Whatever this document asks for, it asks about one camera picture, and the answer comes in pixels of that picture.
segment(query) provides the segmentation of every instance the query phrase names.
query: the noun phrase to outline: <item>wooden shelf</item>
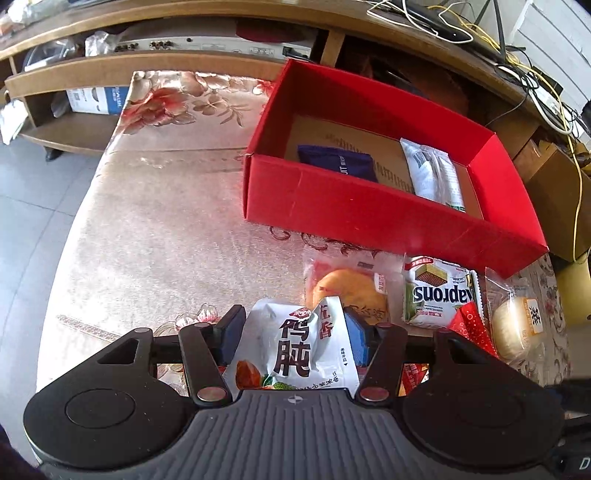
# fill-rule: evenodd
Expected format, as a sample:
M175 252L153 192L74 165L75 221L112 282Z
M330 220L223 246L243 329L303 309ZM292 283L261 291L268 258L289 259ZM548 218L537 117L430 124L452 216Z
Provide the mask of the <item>wooden shelf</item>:
M44 147L101 156L118 119L117 115L70 112L40 127L25 127L20 134Z
M341 31L390 45L452 70L508 102L516 104L523 98L520 87L506 82L492 66L461 47L415 29L372 19L366 10L363 2L344 0L114 0L70 9L17 32L0 41L0 60L50 40L125 22L190 15L268 18ZM538 115L532 102L526 102L524 109Z
M24 72L6 79L12 98L69 88L129 86L136 70L189 70L274 80L283 68L278 60L201 51L138 51L82 57Z

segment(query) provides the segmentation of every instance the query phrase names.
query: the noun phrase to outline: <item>open box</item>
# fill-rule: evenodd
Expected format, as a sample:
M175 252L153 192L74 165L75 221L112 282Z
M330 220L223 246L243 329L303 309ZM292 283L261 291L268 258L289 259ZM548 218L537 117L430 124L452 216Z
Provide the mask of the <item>open box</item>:
M308 116L449 153L483 219L392 186L285 160ZM508 277L547 252L525 187L490 130L429 100L340 70L288 61L247 149L247 220Z

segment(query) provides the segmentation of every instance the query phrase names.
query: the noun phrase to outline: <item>yellow cable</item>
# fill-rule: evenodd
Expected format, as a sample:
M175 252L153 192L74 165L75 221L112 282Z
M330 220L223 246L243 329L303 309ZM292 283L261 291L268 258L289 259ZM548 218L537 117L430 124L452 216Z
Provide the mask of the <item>yellow cable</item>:
M441 9L446 9L446 7L443 7L442 5L432 5L428 8L441 8ZM458 15L457 13L455 13L453 10L451 9L447 9L448 12L451 12L453 15L455 15L457 17L457 19L460 21L460 23L462 24L463 27L465 28L470 28L471 30L473 30L472 27L475 27L478 31L475 31L475 34L480 37L480 39L486 41L491 47L493 47L495 50L500 51L501 50L501 46L495 41L494 38L492 38L483 28L481 28L480 26L476 25L476 24L472 24L469 22L465 22L464 19ZM554 90L554 88L552 87L552 85L549 84L549 82L544 78L543 75L539 74L538 72L536 72L535 70L529 68L527 65L524 65L519 58L516 55L513 55L511 53L507 53L507 60L513 64L514 66L517 66L519 68L522 68L530 73L532 73L533 75L535 75L537 77L538 80L542 80L542 82L544 82L548 88L550 89L550 91L552 92L552 94L554 95L554 97L556 98L556 100L558 101L558 104L560 105L560 116L562 119L562 123L564 126L564 130L568 130L569 126L568 123L566 121L566 116L564 114L564 106L562 103L562 99L560 98L560 95L558 93L556 93L556 90ZM567 140L569 141L569 147L570 147L570 153L573 157L573 162L574 165L577 167L577 172L579 174L579 201L577 203L577 209L575 211L574 214L574 228L573 228L573 262L577 262L577 258L576 258L576 244L577 244L577 230L579 227L579 214L581 211L581 204L583 202L583 176L581 173L581 167L579 166L579 162L577 162L577 158L576 155L574 153L574 146L573 146L573 142L570 138L570 135L566 135ZM583 262L587 259L587 257L585 256L585 254L583 254L581 256L581 258L583 258Z

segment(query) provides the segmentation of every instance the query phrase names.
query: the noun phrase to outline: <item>tiled floor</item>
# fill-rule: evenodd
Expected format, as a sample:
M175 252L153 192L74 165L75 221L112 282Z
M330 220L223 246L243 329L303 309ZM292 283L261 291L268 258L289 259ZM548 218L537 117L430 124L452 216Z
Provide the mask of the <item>tiled floor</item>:
M0 146L0 423L31 462L22 413L35 393L47 301L98 162L64 153L46 163L42 147L21 139Z

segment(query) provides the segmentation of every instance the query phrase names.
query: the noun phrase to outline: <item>white package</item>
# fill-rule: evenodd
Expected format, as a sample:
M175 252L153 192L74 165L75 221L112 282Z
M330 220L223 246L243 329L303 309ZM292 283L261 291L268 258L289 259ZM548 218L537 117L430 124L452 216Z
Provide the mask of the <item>white package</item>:
M420 197L465 212L456 168L449 155L428 145L400 139L414 191Z
M224 380L235 399L244 388L316 390L359 386L338 297L309 309L271 299L252 308Z
M20 100L13 100L2 108L0 111L0 133L5 145L17 137L27 118L27 108Z

